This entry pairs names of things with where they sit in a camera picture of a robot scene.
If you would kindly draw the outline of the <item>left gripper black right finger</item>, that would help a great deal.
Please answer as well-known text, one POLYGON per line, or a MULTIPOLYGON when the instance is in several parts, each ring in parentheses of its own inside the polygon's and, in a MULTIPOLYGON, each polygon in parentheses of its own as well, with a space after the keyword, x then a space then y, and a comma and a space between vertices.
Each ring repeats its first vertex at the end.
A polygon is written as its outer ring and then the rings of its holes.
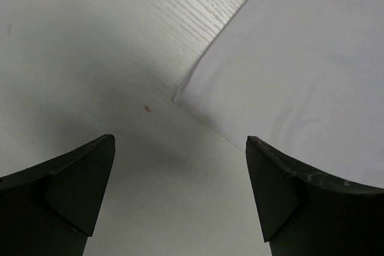
POLYGON ((254 136, 246 160, 272 255, 383 254, 383 189, 321 171, 254 136))

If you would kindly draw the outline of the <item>white t shirt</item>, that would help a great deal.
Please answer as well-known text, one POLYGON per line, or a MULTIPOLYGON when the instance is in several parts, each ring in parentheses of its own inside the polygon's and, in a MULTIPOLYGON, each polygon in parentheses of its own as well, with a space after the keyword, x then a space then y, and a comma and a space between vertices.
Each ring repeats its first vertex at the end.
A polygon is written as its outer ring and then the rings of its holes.
POLYGON ((174 101, 240 149, 382 187, 383 0, 247 0, 174 101))

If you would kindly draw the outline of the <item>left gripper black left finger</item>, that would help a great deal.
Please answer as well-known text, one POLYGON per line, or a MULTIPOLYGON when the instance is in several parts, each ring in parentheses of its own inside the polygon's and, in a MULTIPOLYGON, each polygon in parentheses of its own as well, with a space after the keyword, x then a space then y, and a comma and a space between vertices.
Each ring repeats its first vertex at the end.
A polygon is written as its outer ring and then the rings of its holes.
POLYGON ((115 157, 111 134, 1 177, 1 255, 83 255, 115 157))

